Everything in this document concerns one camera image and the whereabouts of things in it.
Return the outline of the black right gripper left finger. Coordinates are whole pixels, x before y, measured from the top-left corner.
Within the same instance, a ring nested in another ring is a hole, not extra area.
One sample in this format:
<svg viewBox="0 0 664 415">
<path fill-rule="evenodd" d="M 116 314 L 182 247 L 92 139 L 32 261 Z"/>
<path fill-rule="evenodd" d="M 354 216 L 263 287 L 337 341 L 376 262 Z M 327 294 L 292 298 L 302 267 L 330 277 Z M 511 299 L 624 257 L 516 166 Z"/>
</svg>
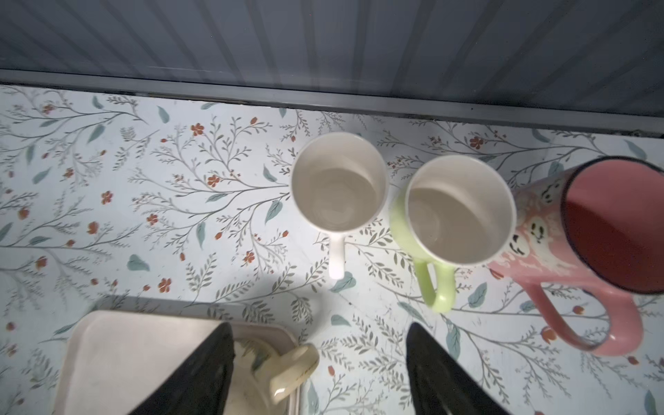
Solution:
<svg viewBox="0 0 664 415">
<path fill-rule="evenodd" d="M 233 376 L 233 330 L 222 323 L 134 414 L 222 414 Z"/>
</svg>

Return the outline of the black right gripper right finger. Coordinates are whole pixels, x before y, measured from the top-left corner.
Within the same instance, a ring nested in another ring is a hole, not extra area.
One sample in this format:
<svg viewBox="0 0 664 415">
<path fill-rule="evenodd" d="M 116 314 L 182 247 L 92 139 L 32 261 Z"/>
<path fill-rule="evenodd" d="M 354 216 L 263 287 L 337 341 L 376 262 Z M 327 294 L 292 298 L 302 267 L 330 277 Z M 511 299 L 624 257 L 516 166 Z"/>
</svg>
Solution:
<svg viewBox="0 0 664 415">
<path fill-rule="evenodd" d="M 406 366 L 417 415 L 506 413 L 419 323 L 406 336 Z"/>
</svg>

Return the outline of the light green mug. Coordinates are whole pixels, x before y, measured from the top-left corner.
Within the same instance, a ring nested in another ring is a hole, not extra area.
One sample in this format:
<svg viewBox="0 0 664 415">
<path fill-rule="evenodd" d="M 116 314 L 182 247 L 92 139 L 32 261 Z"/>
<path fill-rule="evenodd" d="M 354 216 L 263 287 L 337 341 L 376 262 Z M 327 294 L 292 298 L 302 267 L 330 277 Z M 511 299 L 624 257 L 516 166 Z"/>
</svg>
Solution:
<svg viewBox="0 0 664 415">
<path fill-rule="evenodd" d="M 420 167 L 389 211 L 391 235 L 412 259 L 425 305 L 437 313 L 455 305 L 457 269 L 496 259 L 513 236 L 516 218 L 515 199 L 500 174 L 462 155 Z"/>
</svg>

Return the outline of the pink ceramic mug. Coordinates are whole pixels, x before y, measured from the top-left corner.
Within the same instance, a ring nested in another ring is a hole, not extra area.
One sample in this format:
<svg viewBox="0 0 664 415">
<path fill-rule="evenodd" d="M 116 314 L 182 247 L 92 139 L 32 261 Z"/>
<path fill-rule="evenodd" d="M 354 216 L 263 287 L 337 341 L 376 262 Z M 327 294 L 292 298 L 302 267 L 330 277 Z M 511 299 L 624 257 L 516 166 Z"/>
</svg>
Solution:
<svg viewBox="0 0 664 415">
<path fill-rule="evenodd" d="M 512 278 L 572 347 L 622 356 L 643 341 L 634 295 L 663 292 L 663 170 L 602 157 L 515 190 L 517 223 L 489 269 Z M 579 287 L 605 308 L 608 333 L 587 342 L 563 319 L 545 284 Z"/>
</svg>

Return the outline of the white ceramic mug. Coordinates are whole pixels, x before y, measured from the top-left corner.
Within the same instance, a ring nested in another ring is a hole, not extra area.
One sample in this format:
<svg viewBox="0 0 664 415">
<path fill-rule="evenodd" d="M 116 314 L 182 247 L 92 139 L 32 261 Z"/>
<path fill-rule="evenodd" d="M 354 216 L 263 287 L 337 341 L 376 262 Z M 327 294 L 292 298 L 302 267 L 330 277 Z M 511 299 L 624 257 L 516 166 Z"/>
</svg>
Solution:
<svg viewBox="0 0 664 415">
<path fill-rule="evenodd" d="M 329 237 L 330 278 L 344 278 L 345 238 L 373 221 L 387 202 L 384 158 L 359 135 L 331 132 L 300 150 L 290 180 L 298 212 Z"/>
</svg>

